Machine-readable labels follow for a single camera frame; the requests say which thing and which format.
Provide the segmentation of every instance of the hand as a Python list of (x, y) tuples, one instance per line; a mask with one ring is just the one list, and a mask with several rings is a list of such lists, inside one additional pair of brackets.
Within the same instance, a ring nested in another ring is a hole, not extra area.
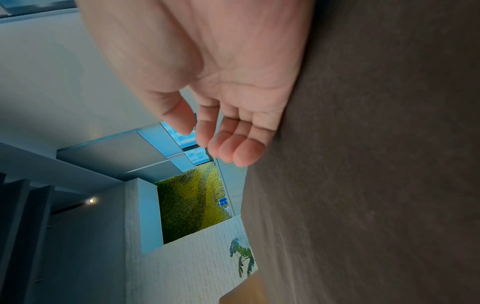
[[(78, 0), (117, 75), (213, 157), (248, 166), (278, 129), (300, 70), (313, 0)], [(224, 118), (214, 136), (219, 110)]]

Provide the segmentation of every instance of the white ceiling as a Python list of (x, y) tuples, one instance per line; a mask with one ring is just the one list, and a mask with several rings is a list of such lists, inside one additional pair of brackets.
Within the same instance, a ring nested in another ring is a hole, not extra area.
[(114, 76), (77, 12), (38, 16), (0, 23), (0, 139), (59, 149), (158, 122)]

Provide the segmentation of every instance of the dark slat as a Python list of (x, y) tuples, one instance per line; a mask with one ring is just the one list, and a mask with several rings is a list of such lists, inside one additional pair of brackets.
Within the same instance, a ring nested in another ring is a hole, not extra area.
[(2, 304), (24, 304), (35, 282), (50, 214), (53, 186), (30, 191), (10, 258)]
[(0, 292), (29, 193), (29, 181), (0, 185)]

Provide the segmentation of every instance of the brown surface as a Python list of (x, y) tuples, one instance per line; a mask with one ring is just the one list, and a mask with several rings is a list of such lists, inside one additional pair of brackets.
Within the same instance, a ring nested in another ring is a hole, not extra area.
[(220, 298), (218, 304), (268, 304), (259, 271)]
[(478, 303), (480, 2), (334, 2), (242, 220), (271, 303)]

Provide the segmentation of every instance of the white brick wall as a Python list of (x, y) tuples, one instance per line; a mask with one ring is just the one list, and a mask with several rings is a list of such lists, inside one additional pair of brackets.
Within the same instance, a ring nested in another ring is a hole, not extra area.
[(218, 303), (242, 280), (229, 253), (235, 237), (248, 245), (239, 216), (141, 254), (138, 188), (126, 183), (126, 304)]

